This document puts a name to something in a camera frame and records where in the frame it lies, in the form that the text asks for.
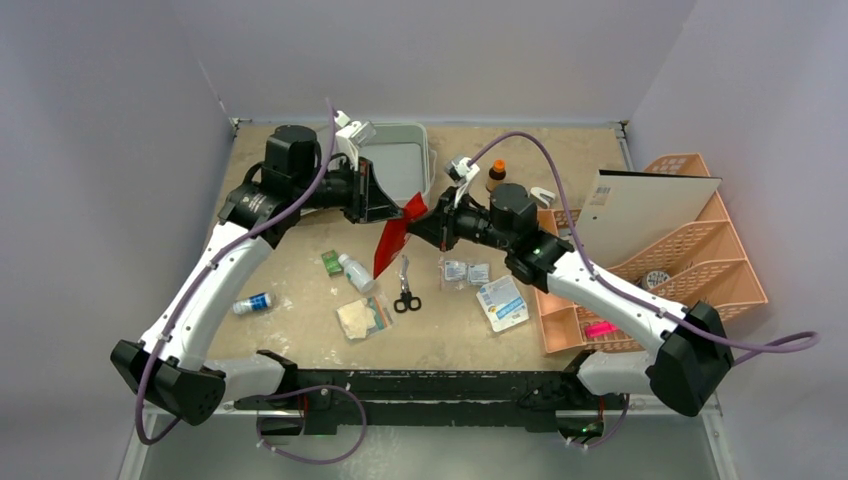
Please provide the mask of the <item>white board folder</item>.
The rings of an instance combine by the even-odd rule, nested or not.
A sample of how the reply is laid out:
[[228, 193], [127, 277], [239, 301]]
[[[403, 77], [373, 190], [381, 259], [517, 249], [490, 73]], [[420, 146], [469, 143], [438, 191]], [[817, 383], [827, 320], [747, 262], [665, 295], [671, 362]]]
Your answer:
[[619, 265], [698, 217], [722, 179], [600, 170], [576, 231], [588, 257]]

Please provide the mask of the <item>small white pad packet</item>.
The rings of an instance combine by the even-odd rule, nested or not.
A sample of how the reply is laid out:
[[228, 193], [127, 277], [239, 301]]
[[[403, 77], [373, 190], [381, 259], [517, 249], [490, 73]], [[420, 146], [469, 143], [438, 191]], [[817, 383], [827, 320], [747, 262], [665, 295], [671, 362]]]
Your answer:
[[441, 260], [441, 281], [447, 284], [466, 283], [468, 264], [455, 259]]

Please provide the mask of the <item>small green medicine box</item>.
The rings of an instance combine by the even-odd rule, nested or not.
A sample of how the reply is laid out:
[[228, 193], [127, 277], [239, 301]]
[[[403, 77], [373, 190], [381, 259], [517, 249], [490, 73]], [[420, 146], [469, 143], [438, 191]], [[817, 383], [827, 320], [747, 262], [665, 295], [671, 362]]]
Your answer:
[[344, 269], [339, 260], [339, 254], [335, 250], [329, 250], [321, 254], [321, 261], [328, 276], [342, 275]]

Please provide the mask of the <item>pink highlighter marker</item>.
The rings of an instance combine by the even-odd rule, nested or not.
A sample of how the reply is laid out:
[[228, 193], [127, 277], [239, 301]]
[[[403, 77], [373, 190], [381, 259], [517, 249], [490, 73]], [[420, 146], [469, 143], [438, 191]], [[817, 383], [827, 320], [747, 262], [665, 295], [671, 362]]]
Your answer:
[[618, 328], [608, 321], [601, 321], [584, 327], [584, 334], [588, 339], [604, 337], [617, 331]]

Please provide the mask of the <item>black handled scissors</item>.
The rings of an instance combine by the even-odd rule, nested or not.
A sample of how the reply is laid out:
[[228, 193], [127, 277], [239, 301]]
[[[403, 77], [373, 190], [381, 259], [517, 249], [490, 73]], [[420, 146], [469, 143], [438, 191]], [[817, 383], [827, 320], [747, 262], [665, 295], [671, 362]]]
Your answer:
[[408, 267], [408, 257], [406, 255], [402, 255], [399, 270], [400, 293], [399, 297], [393, 302], [393, 309], [396, 313], [418, 311], [422, 306], [421, 299], [411, 292], [408, 279]]

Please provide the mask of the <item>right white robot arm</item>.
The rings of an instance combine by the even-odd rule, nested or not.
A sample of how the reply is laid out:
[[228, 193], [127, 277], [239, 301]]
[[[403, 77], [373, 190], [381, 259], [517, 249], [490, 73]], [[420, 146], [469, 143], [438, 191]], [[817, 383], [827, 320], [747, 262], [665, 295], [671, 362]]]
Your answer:
[[574, 244], [540, 226], [537, 206], [520, 185], [498, 186], [486, 207], [450, 187], [407, 231], [442, 252], [461, 240], [500, 250], [517, 281], [588, 309], [641, 346], [624, 354], [582, 352], [561, 381], [573, 406], [607, 394], [642, 394], [694, 417], [734, 364], [714, 307], [661, 298], [584, 259]]

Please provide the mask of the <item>red first aid pouch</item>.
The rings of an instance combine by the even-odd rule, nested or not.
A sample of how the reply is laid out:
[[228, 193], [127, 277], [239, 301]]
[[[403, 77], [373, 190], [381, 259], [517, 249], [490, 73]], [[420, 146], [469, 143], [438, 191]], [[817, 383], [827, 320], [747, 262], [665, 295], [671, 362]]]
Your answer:
[[386, 222], [374, 253], [374, 278], [380, 277], [407, 244], [408, 226], [427, 212], [428, 206], [418, 192], [402, 207], [401, 218]]

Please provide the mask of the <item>grey open storage case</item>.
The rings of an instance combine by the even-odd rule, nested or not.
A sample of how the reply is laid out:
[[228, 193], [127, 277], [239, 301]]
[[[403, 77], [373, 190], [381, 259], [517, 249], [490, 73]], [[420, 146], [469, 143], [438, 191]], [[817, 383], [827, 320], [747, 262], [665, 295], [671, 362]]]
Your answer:
[[[424, 201], [429, 199], [433, 182], [434, 160], [428, 150], [427, 132], [418, 123], [376, 123], [376, 135], [360, 149], [359, 156], [374, 165], [376, 179], [381, 188], [396, 202], [404, 206], [420, 192]], [[336, 147], [328, 171], [352, 167], [351, 162]], [[304, 204], [311, 207], [311, 198]]]

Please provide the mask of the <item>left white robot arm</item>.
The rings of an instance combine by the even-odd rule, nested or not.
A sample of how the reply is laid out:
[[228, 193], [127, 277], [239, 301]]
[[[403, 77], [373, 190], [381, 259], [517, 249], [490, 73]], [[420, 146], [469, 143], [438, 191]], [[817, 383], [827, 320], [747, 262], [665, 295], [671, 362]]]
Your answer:
[[149, 402], [199, 425], [223, 402], [257, 395], [275, 409], [295, 402], [298, 382], [284, 373], [279, 355], [212, 365], [207, 352], [242, 287], [302, 209], [338, 209], [352, 224], [401, 218], [373, 163], [359, 153], [375, 133], [371, 123], [351, 121], [331, 131], [327, 146], [301, 125], [268, 137], [263, 160], [226, 196], [206, 250], [174, 300], [139, 340], [120, 340], [111, 352], [138, 407]]

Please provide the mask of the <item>orange compartment tray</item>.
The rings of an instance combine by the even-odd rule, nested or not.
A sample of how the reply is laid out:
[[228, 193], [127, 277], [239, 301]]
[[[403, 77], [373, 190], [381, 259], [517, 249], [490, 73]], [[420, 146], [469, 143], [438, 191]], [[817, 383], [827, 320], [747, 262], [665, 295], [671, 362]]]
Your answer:
[[585, 349], [585, 329], [596, 323], [598, 317], [568, 299], [539, 289], [534, 289], [533, 293], [544, 351], [552, 355]]

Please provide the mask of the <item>beige gauze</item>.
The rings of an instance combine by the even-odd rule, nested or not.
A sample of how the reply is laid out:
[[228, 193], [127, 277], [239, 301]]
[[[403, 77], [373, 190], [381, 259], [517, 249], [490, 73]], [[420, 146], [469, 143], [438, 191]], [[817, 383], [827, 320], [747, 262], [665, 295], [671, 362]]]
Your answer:
[[364, 341], [394, 324], [381, 295], [363, 297], [337, 308], [336, 318], [350, 342]]

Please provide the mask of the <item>white plastic bottle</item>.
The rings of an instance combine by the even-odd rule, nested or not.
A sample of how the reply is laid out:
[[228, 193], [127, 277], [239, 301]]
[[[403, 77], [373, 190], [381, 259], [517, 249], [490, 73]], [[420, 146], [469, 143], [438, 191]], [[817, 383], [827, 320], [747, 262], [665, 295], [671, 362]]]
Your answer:
[[366, 294], [374, 288], [373, 275], [360, 262], [347, 254], [340, 254], [338, 261], [345, 277], [358, 292]]

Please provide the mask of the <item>brown bottle orange cap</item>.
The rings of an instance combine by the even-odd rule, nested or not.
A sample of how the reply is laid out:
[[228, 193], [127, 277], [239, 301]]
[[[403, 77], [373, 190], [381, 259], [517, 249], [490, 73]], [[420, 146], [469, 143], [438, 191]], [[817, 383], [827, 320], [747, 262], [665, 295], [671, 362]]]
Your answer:
[[497, 159], [488, 170], [488, 178], [486, 181], [486, 189], [492, 193], [499, 185], [501, 185], [507, 176], [506, 163], [502, 159]]

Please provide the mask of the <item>blue white ointment tube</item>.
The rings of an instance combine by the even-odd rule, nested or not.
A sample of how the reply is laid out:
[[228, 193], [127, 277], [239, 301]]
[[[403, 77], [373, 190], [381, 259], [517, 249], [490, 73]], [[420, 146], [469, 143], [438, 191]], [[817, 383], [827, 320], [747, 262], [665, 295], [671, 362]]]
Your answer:
[[237, 300], [231, 306], [231, 310], [235, 315], [243, 316], [258, 312], [263, 312], [274, 306], [274, 295], [270, 292], [263, 292], [241, 300]]

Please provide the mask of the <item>blue white mask packet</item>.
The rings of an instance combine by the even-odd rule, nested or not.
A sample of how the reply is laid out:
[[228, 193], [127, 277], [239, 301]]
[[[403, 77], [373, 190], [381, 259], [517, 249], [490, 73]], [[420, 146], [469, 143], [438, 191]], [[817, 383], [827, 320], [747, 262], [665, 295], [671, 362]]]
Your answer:
[[510, 275], [483, 285], [476, 298], [494, 333], [502, 333], [530, 318], [527, 302]]

